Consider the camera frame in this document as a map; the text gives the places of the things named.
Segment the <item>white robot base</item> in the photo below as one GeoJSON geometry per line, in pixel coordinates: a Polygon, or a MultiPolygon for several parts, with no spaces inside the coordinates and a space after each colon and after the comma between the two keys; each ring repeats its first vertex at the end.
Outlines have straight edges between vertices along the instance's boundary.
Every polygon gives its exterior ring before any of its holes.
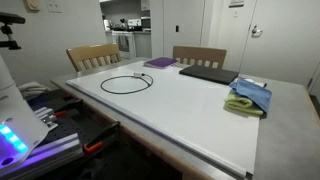
{"type": "Polygon", "coordinates": [[[49,129],[22,96],[0,56],[0,175],[22,164],[49,129]]]}

